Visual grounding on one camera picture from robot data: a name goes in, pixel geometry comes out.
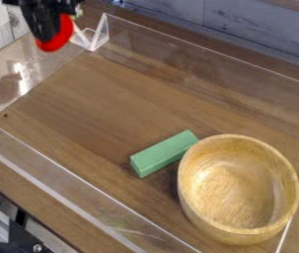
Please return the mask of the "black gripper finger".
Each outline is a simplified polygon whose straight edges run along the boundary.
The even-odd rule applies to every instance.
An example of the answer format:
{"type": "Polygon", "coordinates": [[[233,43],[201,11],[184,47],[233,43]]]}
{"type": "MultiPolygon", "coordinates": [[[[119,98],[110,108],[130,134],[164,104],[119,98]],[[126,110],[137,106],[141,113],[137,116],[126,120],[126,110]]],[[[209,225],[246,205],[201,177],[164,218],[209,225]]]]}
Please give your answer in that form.
{"type": "Polygon", "coordinates": [[[49,42],[53,36],[50,10],[45,5],[25,5],[22,12],[35,38],[49,42]]]}
{"type": "Polygon", "coordinates": [[[69,22],[70,16],[62,9],[49,8],[46,31],[47,42],[66,35],[69,22]]]}

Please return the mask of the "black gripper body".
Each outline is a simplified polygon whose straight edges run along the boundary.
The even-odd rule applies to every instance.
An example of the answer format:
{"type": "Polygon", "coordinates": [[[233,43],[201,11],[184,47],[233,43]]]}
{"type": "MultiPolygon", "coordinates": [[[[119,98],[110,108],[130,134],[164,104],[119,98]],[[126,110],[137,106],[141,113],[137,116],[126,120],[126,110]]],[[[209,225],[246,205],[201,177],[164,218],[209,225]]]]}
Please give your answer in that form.
{"type": "Polygon", "coordinates": [[[2,2],[19,6],[23,10],[51,10],[74,15],[85,0],[2,0],[2,2]]]}

